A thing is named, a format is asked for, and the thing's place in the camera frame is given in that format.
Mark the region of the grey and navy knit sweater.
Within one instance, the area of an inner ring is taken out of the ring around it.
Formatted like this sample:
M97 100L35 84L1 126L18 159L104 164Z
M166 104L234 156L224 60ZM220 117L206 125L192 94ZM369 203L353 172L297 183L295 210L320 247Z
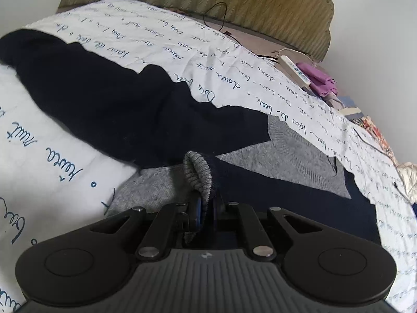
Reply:
M114 212L156 211L197 192L203 211L210 200L259 212L278 206L380 241L375 207L352 174L275 116L197 102L161 67L137 73L31 29L1 38L1 61L75 137L138 167L118 191Z

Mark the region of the cream and pink clothes pile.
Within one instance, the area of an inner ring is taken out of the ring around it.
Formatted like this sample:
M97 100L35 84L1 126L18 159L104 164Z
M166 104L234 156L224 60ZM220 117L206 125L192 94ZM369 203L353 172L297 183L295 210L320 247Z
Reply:
M416 203L417 199L417 165L406 162L397 166L397 171L404 184L406 197L411 203Z

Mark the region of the white script-print bed sheet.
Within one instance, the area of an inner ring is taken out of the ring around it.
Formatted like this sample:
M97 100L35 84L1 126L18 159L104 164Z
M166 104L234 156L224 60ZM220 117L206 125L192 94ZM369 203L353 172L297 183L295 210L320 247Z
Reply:
M397 275L388 302L416 311L416 216L393 162L374 139L269 62L198 21L134 0L102 0L56 14L32 28L77 42L119 65L163 67L192 96L220 107L276 115L352 172L376 207L384 248ZM78 140L43 113L1 67L1 311L24 297L14 276L19 255L54 234L102 218L133 168Z

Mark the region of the purple crumpled cloth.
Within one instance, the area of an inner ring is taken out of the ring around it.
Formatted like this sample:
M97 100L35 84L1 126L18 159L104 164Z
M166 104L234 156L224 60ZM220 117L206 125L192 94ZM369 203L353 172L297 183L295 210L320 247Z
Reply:
M335 80L327 73L305 62L298 62L296 66L308 77L310 80L310 88L320 97L326 97L330 93L338 94Z

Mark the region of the white power strip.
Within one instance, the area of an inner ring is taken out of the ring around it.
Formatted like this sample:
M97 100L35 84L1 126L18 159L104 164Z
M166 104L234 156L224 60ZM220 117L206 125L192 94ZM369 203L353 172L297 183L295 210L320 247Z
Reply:
M311 84L310 79L296 66L296 64L286 55L278 55L278 63L285 72L291 77L292 81L300 87L308 88Z

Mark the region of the colourful floral fabric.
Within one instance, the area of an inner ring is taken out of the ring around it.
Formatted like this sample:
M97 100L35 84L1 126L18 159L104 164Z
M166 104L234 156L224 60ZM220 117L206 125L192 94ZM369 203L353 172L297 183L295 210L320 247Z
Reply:
M370 116L353 118L351 119L351 122L366 130L366 132L369 133L369 135L371 135L376 142L378 142L382 152L392 160L395 166L399 164L398 160L394 156L394 151L391 149L391 146L388 144L387 140Z

